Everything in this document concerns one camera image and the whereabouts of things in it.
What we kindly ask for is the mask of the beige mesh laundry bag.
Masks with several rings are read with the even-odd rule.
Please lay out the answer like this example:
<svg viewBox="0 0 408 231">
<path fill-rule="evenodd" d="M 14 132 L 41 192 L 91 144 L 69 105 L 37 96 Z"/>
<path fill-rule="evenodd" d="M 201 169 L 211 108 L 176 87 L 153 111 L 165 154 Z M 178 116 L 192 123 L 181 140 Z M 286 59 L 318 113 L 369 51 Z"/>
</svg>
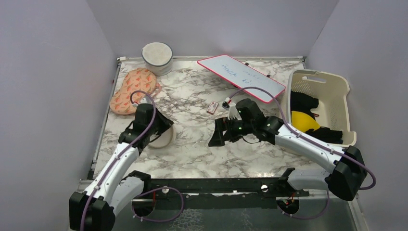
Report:
<svg viewBox="0 0 408 231">
<path fill-rule="evenodd" d="M 171 145 L 176 138 L 176 131 L 174 126 L 171 126 L 167 131 L 157 136 L 148 144 L 148 147 L 153 149 L 163 149 Z"/>
</svg>

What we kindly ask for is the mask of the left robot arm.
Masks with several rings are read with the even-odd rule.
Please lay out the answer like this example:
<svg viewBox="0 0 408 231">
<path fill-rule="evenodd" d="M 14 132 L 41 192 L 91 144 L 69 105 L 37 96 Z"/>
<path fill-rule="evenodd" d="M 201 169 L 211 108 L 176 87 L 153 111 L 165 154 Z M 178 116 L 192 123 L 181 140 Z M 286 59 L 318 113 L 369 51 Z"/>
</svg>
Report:
<svg viewBox="0 0 408 231">
<path fill-rule="evenodd" d="M 83 191 L 74 192 L 69 199 L 69 226 L 74 231 L 110 231 L 117 214 L 135 196 L 146 197 L 151 184 L 141 177 L 123 179 L 126 171 L 150 143 L 151 136 L 161 135 L 174 122 L 154 105 L 137 106 L 134 120 L 119 135 L 111 158 L 96 179 Z"/>
</svg>

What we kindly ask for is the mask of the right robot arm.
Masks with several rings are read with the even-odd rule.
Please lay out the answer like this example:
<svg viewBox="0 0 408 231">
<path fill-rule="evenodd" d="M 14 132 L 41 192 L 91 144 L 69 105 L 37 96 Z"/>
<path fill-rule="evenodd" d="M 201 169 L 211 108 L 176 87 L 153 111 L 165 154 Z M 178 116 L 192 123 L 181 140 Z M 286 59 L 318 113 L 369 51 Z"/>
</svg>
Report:
<svg viewBox="0 0 408 231">
<path fill-rule="evenodd" d="M 229 106 L 228 116 L 215 120 L 215 131 L 208 145 L 222 147 L 226 142 L 236 142 L 249 134 L 260 141 L 294 151 L 323 168 L 288 171 L 288 175 L 277 184 L 282 195 L 289 196 L 302 189 L 317 189 L 352 201 L 362 189 L 368 171 L 357 147 L 331 145 L 296 130 L 276 116 L 266 117 L 250 99 Z"/>
</svg>

